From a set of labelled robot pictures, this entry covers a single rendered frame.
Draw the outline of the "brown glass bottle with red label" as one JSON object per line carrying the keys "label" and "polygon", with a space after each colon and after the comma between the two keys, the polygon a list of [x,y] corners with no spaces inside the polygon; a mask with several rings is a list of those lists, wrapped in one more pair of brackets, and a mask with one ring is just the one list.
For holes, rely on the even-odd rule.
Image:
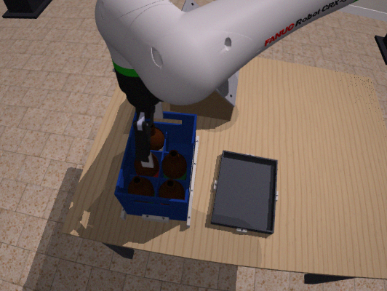
{"label": "brown glass bottle with red label", "polygon": [[136,171],[137,175],[156,177],[156,178],[158,177],[158,175],[159,175],[159,161],[153,153],[151,153],[151,155],[152,155],[153,164],[154,164],[153,168],[143,167],[141,164],[141,161],[136,161],[136,158],[135,158],[134,167],[135,167],[135,171]]}

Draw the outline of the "blue plastic bottle crate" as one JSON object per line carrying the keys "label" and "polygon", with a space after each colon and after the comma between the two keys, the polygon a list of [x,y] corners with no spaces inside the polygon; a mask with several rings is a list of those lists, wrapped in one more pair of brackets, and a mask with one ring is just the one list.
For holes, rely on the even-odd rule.
{"label": "blue plastic bottle crate", "polygon": [[[163,119],[182,120],[172,116],[163,116]],[[119,171],[119,177],[114,192],[115,197],[119,200],[120,204],[128,215],[155,215],[168,217],[170,220],[187,221],[188,202],[191,188],[191,176],[194,162],[196,127],[184,120],[182,120],[182,124],[158,121],[153,122],[155,124],[155,127],[159,128],[164,134],[164,147],[163,151],[150,150],[150,152],[153,153],[159,161],[159,176],[156,178],[139,175],[140,177],[149,179],[153,183],[153,187],[155,190],[155,196],[143,196],[129,194],[127,190],[129,182],[137,174],[134,167],[136,155],[135,131],[133,127],[133,122],[129,132],[129,137],[127,140],[124,157],[121,163],[121,168]],[[162,161],[171,150],[176,150],[179,154],[184,156],[187,163],[186,180],[173,179],[181,183],[184,187],[185,200],[159,197],[159,187],[163,182],[169,179],[164,178],[163,176]],[[136,202],[135,200],[143,202]],[[145,202],[153,202],[153,204]]]}

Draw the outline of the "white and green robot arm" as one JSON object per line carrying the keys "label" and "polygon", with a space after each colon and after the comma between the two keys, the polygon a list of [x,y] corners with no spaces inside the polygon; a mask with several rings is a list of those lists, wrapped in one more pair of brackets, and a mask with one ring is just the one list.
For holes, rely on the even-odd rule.
{"label": "white and green robot arm", "polygon": [[299,28],[358,0],[215,0],[183,12],[169,0],[97,0],[95,22],[119,87],[190,105]]}

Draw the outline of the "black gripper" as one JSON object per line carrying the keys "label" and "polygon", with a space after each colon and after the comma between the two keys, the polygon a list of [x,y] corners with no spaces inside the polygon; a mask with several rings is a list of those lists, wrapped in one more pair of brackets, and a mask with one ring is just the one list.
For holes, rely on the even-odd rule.
{"label": "black gripper", "polygon": [[[163,119],[163,101],[154,95],[149,97],[126,96],[137,113],[137,121],[133,122],[136,161],[141,161],[143,167],[153,168],[153,158],[150,152],[151,126],[153,125],[153,118]],[[144,121],[145,119],[150,119],[150,121]]]}

